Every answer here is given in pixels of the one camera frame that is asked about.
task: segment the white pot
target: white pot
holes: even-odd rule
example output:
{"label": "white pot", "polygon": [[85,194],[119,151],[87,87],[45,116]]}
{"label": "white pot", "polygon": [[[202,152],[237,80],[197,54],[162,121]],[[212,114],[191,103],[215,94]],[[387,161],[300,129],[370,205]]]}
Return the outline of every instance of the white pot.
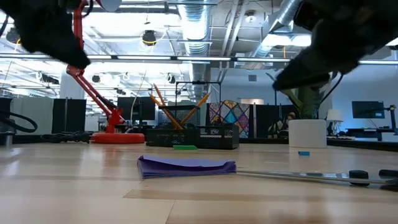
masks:
{"label": "white pot", "polygon": [[326,148],[326,121],[322,119],[289,121],[289,146]]}

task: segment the table lamp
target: table lamp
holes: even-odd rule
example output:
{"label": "table lamp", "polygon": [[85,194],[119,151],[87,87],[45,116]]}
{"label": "table lamp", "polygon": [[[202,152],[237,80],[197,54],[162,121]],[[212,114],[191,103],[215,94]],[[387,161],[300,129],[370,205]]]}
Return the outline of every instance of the table lamp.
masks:
{"label": "table lamp", "polygon": [[328,117],[326,118],[327,121],[332,122],[332,130],[333,135],[337,135],[337,128],[340,122],[343,122],[343,115],[341,114],[340,110],[329,109],[328,110]]}

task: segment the purple napkin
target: purple napkin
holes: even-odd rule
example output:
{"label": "purple napkin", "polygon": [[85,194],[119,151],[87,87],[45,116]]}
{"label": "purple napkin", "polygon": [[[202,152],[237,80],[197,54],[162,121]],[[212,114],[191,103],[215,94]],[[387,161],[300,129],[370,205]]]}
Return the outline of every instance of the purple napkin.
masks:
{"label": "purple napkin", "polygon": [[236,173],[235,161],[228,160],[166,159],[157,156],[141,156],[137,160],[137,166],[144,179]]}

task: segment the black storage bin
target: black storage bin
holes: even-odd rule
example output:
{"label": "black storage bin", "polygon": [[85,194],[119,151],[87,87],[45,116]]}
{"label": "black storage bin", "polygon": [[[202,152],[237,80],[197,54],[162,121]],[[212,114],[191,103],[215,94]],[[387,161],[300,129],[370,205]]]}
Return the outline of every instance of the black storage bin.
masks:
{"label": "black storage bin", "polygon": [[200,125],[200,107],[195,105],[180,105],[180,106],[160,106],[159,107],[159,115],[158,115],[158,126],[160,129],[173,129],[172,121],[170,118],[163,112],[163,110],[167,110],[176,120],[176,122],[180,123],[191,110],[195,109],[196,111],[191,115],[191,117],[187,120],[187,122],[182,125],[183,127],[193,127]]}
{"label": "black storage bin", "polygon": [[203,149],[236,149],[239,147],[239,127],[235,124],[224,126],[199,126],[196,147]]}
{"label": "black storage bin", "polygon": [[146,135],[147,146],[173,147],[174,145],[195,145],[196,129],[149,129]]}

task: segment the wooden tabletop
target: wooden tabletop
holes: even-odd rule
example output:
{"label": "wooden tabletop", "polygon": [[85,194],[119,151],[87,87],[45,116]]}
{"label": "wooden tabletop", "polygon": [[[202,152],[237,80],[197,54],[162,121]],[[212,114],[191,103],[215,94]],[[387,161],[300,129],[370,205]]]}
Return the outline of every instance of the wooden tabletop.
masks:
{"label": "wooden tabletop", "polygon": [[232,159],[238,169],[348,172],[398,169],[398,153],[241,144],[233,151],[175,151],[86,143],[0,147],[1,223],[397,223],[398,193],[379,186],[250,175],[147,179],[143,154]]}

